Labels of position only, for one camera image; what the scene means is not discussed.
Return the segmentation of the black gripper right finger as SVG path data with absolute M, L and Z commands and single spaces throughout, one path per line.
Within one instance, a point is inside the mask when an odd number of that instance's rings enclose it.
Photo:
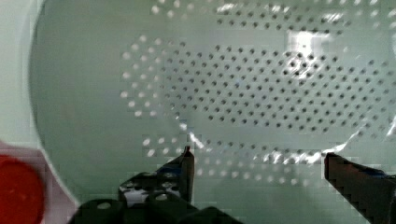
M 325 179 L 370 224 L 395 224 L 394 175 L 357 164 L 340 155 L 328 153 L 324 159 Z

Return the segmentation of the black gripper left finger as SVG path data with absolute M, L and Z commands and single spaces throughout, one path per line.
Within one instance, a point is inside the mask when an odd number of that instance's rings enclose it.
M 118 189 L 119 200 L 127 207 L 144 203 L 151 193 L 169 192 L 191 202 L 194 179 L 194 155 L 191 147 L 154 172 L 142 172 L 127 179 Z

